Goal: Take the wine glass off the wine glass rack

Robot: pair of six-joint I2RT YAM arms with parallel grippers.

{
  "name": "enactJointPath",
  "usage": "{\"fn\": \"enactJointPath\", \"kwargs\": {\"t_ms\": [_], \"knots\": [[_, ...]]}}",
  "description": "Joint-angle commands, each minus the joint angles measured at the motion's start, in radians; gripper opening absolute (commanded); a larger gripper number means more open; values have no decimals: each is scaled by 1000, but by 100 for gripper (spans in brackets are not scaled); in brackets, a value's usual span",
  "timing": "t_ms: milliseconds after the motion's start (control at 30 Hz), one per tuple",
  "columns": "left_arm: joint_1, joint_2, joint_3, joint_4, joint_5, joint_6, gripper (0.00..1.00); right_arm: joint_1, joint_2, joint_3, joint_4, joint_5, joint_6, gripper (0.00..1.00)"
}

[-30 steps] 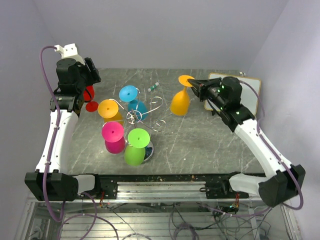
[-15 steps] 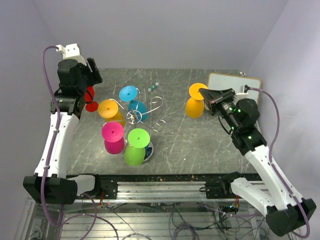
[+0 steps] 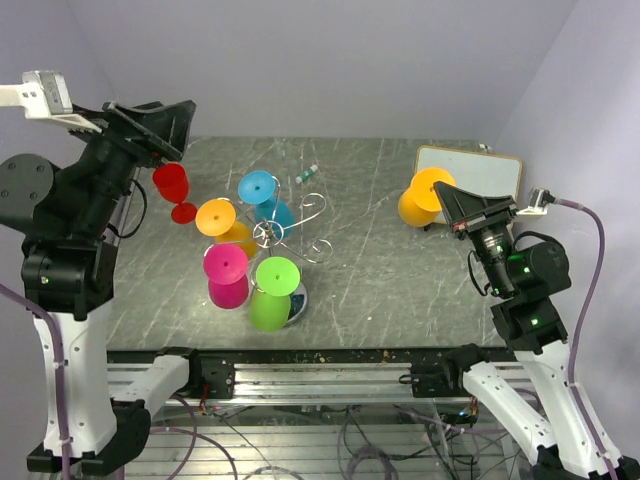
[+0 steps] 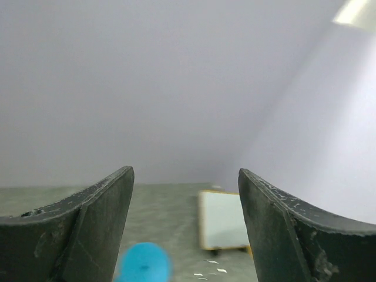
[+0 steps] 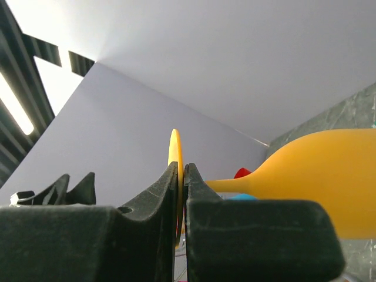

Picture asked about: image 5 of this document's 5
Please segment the red plastic wine glass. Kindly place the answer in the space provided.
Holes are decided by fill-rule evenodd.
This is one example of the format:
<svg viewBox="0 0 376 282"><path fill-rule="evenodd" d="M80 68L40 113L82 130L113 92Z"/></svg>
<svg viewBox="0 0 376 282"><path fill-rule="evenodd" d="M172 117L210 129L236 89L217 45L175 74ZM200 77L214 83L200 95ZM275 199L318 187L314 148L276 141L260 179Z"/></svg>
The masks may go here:
<svg viewBox="0 0 376 282"><path fill-rule="evenodd" d="M242 167L240 168L237 173L235 174L234 178L235 179L239 179L239 178L242 178L242 177L245 177L245 176L248 176L251 174L251 171L249 171L248 169Z"/></svg>

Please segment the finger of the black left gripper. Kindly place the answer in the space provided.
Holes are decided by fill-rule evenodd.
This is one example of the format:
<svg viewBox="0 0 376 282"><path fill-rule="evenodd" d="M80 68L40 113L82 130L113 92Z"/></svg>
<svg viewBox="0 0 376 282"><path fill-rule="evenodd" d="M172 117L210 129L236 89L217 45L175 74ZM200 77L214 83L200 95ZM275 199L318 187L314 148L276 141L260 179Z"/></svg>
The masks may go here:
<svg viewBox="0 0 376 282"><path fill-rule="evenodd" d="M70 191L68 191L69 180L70 176L63 174L38 194L32 190L16 192L10 197L10 206L96 204L94 172L88 173Z"/></svg>

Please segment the orange wine glass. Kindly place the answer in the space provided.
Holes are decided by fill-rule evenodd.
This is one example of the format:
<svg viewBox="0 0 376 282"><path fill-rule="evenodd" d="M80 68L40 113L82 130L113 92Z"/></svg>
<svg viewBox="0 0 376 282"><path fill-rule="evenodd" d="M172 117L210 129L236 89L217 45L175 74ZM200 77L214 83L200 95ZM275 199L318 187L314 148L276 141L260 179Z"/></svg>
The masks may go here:
<svg viewBox="0 0 376 282"><path fill-rule="evenodd" d="M237 179L206 180L218 193L311 200L342 239L375 237L375 129L334 129L300 137Z"/></svg>

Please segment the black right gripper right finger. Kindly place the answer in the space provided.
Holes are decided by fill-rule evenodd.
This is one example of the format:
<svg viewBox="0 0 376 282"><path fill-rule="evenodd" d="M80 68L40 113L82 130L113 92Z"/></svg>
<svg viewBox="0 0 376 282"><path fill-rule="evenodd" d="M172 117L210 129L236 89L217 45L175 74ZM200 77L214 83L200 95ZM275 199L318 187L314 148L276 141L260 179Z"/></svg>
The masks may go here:
<svg viewBox="0 0 376 282"><path fill-rule="evenodd" d="M306 200L224 200L186 165L189 281L331 281L345 258L328 214Z"/></svg>

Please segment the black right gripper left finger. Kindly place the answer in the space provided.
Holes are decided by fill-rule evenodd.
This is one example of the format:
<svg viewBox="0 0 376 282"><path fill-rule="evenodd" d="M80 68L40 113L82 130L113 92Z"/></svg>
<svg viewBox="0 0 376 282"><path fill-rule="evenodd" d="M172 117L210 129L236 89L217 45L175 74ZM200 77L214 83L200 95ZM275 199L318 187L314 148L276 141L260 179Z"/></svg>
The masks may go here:
<svg viewBox="0 0 376 282"><path fill-rule="evenodd" d="M120 207L1 207L2 281L172 281L177 164Z"/></svg>

